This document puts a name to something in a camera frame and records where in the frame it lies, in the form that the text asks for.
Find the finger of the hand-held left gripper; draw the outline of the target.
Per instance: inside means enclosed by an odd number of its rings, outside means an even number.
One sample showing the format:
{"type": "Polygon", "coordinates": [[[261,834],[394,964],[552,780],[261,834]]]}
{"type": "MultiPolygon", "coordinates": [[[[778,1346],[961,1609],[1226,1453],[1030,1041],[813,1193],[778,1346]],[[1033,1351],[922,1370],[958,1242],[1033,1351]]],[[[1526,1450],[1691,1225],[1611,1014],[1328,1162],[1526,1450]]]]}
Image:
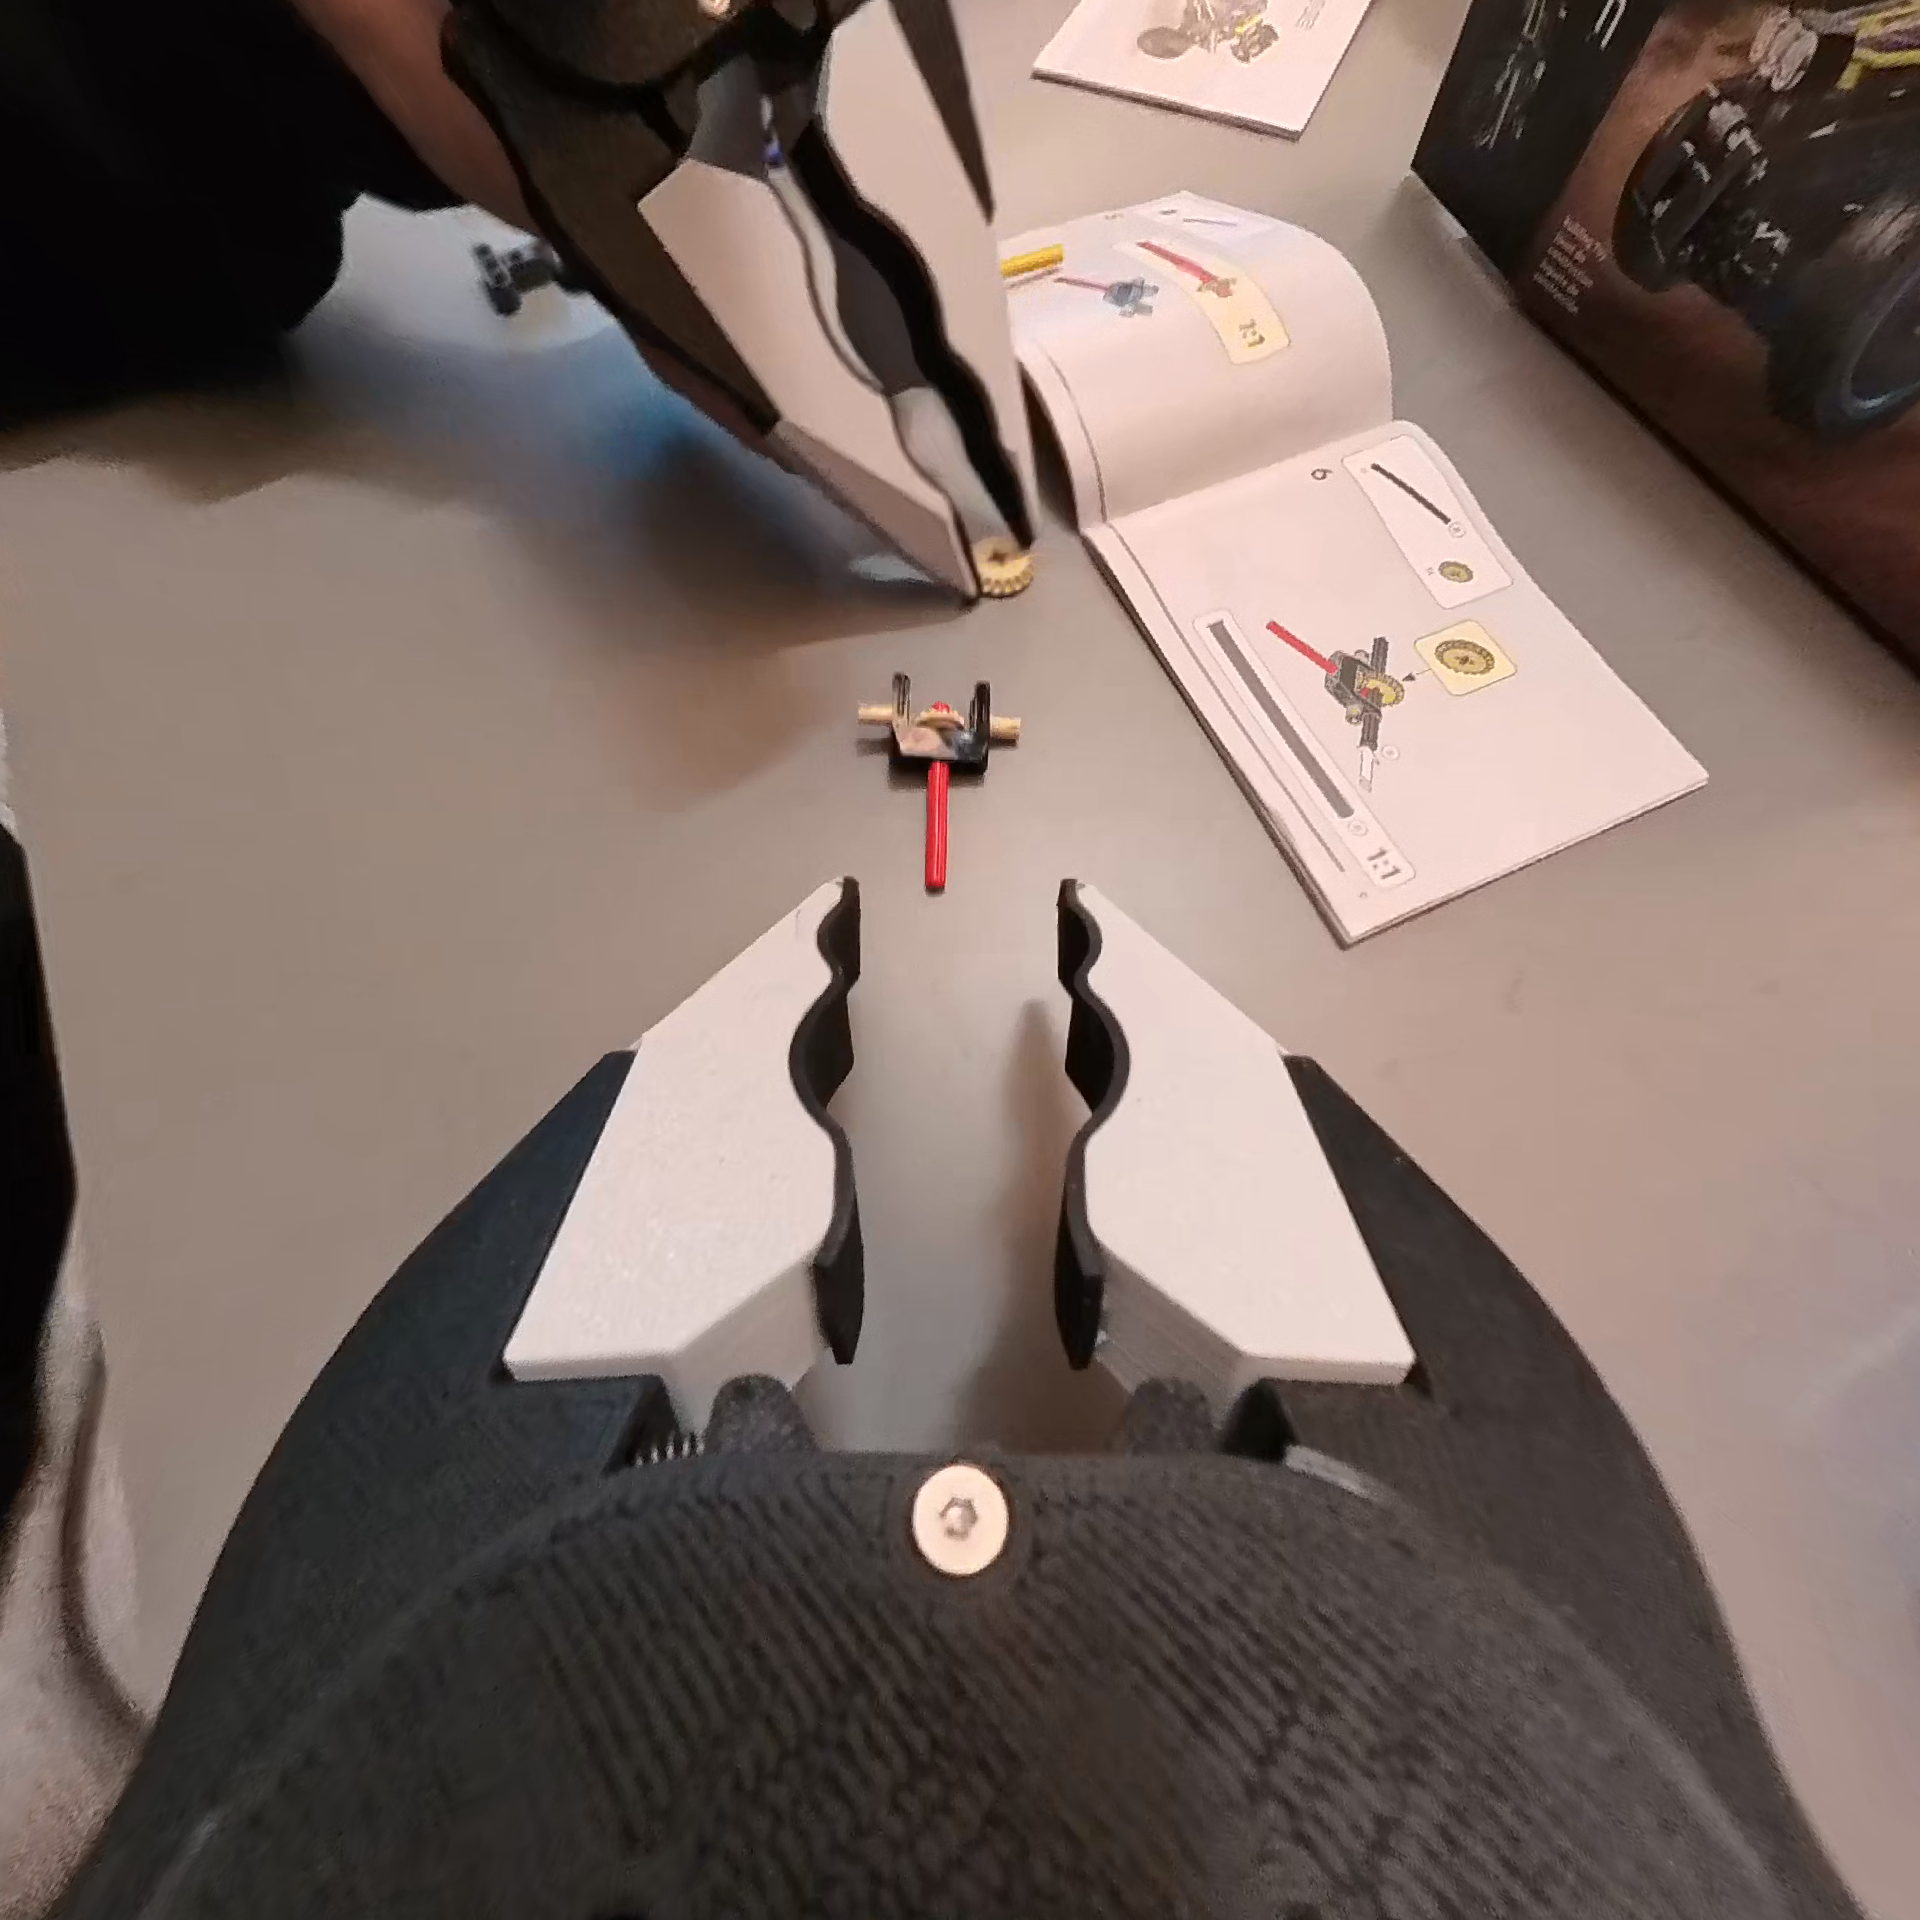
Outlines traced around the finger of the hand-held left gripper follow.
{"type": "Polygon", "coordinates": [[[994,191],[951,4],[843,4],[824,53],[833,218],[897,301],[994,535],[1035,542],[1033,455],[994,191]]]}
{"type": "Polygon", "coordinates": [[[897,295],[778,155],[778,109],[750,66],[698,87],[691,148],[639,214],[774,406],[761,436],[782,465],[931,580],[981,599],[977,563],[1002,510],[897,295]]]}

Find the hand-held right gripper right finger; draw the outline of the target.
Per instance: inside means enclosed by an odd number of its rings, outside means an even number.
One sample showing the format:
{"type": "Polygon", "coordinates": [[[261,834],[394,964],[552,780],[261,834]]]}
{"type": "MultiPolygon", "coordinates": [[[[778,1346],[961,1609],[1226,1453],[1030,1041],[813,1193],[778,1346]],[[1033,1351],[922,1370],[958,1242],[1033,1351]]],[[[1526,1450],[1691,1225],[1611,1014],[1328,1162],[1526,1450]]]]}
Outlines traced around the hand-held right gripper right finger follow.
{"type": "Polygon", "coordinates": [[[1418,1356],[1287,1051],[1085,881],[1058,891],[1072,1133],[1055,1319],[1077,1372],[1399,1388],[1418,1356]]]}

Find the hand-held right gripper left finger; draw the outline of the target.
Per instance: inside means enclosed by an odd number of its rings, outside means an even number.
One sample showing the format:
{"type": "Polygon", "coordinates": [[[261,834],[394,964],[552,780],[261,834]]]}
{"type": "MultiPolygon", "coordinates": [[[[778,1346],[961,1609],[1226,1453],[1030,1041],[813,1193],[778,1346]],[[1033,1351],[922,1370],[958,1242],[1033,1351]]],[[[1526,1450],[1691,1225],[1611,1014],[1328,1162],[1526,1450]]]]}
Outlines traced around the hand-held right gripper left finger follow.
{"type": "Polygon", "coordinates": [[[657,1379],[705,1426],[745,1375],[853,1363],[867,1275],[853,1148],[859,890],[808,894],[626,1055],[503,1364],[514,1381],[657,1379]]]}

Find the black lego assembly red axle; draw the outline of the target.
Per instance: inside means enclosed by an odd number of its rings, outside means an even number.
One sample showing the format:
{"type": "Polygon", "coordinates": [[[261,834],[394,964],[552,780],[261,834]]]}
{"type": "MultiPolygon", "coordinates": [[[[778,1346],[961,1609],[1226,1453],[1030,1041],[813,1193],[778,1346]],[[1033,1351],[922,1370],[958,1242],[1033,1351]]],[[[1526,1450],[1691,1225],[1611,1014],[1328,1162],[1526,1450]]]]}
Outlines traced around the black lego assembly red axle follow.
{"type": "Polygon", "coordinates": [[[946,701],[917,703],[909,675],[895,675],[886,703],[859,703],[855,722],[886,737],[886,751],[899,773],[920,770],[925,781],[925,890],[941,895],[951,865],[951,804],[958,781],[989,775],[997,747],[1016,747],[1024,719],[993,707],[993,686],[979,682],[965,709],[946,701]]]}

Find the person's left forearm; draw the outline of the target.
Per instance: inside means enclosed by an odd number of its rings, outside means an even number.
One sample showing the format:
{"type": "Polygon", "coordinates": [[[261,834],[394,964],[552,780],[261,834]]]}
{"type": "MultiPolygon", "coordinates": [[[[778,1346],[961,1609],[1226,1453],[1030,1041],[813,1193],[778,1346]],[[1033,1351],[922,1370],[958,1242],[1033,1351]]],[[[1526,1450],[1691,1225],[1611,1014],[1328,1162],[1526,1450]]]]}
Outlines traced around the person's left forearm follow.
{"type": "Polygon", "coordinates": [[[440,3],[5,3],[3,419],[251,370],[360,198],[529,228],[440,3]]]}

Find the open lego instruction booklet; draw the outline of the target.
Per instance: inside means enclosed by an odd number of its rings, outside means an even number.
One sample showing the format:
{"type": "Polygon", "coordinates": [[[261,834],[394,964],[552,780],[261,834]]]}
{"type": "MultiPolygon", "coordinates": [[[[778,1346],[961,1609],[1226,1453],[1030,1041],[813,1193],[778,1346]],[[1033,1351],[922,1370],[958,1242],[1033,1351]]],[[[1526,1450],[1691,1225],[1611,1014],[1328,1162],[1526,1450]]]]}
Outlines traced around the open lego instruction booklet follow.
{"type": "Polygon", "coordinates": [[[1399,417],[1328,239],[1178,191],[1000,261],[1077,532],[1344,947],[1706,785],[1399,417]]]}

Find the closed white instruction booklet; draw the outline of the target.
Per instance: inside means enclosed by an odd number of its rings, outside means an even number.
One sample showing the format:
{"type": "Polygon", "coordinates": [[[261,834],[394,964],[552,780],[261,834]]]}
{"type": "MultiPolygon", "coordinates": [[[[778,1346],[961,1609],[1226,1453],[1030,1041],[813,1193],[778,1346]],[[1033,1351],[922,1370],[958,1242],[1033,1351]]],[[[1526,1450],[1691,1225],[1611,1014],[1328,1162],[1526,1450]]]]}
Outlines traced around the closed white instruction booklet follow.
{"type": "Polygon", "coordinates": [[[1306,132],[1368,3],[1085,3],[1038,79],[1285,137],[1306,132]]]}

